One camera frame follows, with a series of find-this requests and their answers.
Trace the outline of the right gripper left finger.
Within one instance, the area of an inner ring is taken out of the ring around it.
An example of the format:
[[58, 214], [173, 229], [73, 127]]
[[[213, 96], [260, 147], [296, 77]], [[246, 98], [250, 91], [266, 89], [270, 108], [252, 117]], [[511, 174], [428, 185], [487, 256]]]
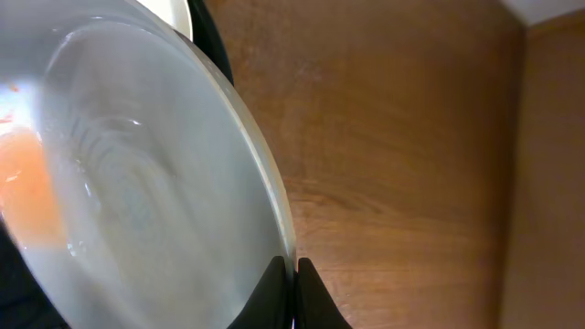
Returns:
[[291, 329], [291, 289], [284, 258], [273, 257], [228, 329]]

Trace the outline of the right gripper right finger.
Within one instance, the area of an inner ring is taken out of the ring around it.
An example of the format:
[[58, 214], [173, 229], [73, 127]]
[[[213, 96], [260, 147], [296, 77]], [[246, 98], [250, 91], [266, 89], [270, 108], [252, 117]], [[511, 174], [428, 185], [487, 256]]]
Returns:
[[294, 284], [294, 325], [296, 329], [352, 329], [308, 258], [298, 260]]

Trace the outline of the grey-white plate with ketchup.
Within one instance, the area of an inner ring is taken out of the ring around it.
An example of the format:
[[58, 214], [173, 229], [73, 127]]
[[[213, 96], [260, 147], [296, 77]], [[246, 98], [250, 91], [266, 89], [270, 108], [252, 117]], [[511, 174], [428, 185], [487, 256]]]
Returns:
[[261, 130], [138, 1], [1, 4], [2, 226], [69, 328], [228, 328], [275, 256], [293, 286]]

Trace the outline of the cream plate with ketchup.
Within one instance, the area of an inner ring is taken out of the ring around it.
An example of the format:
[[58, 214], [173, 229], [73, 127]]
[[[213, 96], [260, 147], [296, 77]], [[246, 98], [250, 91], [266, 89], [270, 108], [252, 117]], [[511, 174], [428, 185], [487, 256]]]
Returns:
[[193, 23], [187, 0], [138, 0], [138, 2], [173, 29], [189, 40], [193, 40]]

